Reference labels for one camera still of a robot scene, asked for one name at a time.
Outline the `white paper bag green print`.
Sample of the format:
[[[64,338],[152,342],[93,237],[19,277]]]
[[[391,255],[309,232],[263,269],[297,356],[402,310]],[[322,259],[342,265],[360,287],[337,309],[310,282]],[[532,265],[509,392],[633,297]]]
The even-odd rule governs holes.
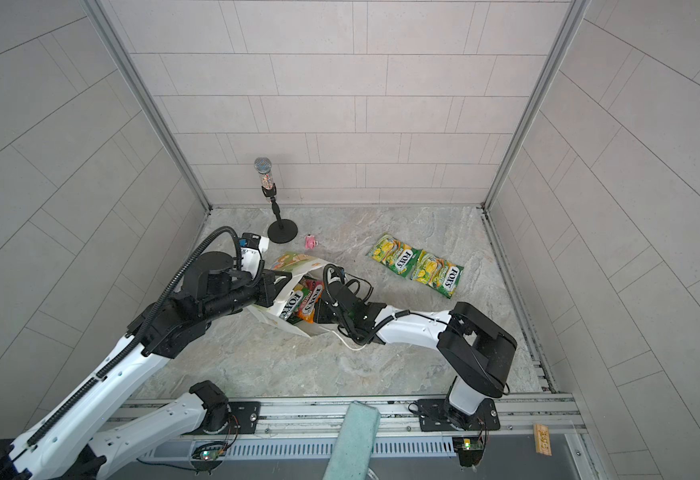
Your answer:
[[[272,270],[290,273],[279,275],[285,285],[270,307],[252,305],[247,310],[261,323],[277,327],[302,337],[315,337],[333,332],[339,336],[332,323],[319,322],[319,300],[324,291],[322,274],[328,261],[305,253],[287,252],[281,255]]]

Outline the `orange Fox's candy packet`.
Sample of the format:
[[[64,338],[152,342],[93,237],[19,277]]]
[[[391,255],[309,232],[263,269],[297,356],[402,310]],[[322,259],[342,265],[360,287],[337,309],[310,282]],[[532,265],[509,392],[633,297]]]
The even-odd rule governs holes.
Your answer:
[[[316,318],[317,305],[324,292],[324,283],[320,280],[305,277],[300,284],[303,286],[305,298],[300,303],[296,318],[301,321],[313,323]]]

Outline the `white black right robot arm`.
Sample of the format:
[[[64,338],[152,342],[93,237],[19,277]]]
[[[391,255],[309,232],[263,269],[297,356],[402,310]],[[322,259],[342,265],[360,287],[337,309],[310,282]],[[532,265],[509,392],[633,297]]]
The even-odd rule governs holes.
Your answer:
[[[317,306],[317,322],[332,323],[359,347],[407,344],[439,352],[456,372],[441,407],[420,404],[423,419],[462,431],[500,429],[495,401],[509,391],[516,339],[467,302],[441,312],[418,312],[359,298],[333,280]]]

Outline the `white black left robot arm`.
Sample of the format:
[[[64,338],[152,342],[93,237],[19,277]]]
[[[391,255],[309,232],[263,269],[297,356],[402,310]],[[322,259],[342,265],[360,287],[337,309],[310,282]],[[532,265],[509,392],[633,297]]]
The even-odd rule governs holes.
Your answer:
[[[291,279],[266,269],[258,250],[194,251],[86,381],[28,431],[0,439],[0,479],[105,479],[179,435],[233,432],[228,397],[211,381],[122,427],[102,427],[214,320],[273,306]]]

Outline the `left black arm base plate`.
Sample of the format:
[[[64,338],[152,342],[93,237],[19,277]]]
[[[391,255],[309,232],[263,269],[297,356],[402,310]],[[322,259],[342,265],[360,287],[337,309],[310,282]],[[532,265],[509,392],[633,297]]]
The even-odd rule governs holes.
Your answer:
[[[192,435],[249,435],[256,432],[262,403],[232,401],[225,406],[213,407]]]

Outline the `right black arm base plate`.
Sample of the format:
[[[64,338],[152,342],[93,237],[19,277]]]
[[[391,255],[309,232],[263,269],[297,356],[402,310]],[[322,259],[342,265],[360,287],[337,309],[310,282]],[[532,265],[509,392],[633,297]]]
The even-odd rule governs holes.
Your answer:
[[[473,414],[465,414],[452,406],[447,398],[418,399],[410,403],[409,411],[416,415],[423,432],[493,432],[501,429],[495,402],[484,398]]]

